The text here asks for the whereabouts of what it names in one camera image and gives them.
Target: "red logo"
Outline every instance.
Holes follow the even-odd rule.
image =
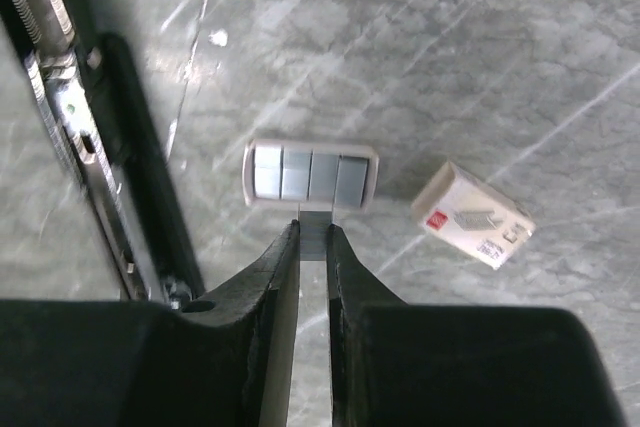
[[[432,229],[440,230],[442,226],[447,223],[447,220],[449,220],[449,217],[439,210],[436,210],[434,214],[429,217],[429,220],[427,220],[427,225]]]

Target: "box with printed label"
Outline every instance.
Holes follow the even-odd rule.
[[[427,232],[498,269],[535,230],[513,200],[447,161],[411,205]]]

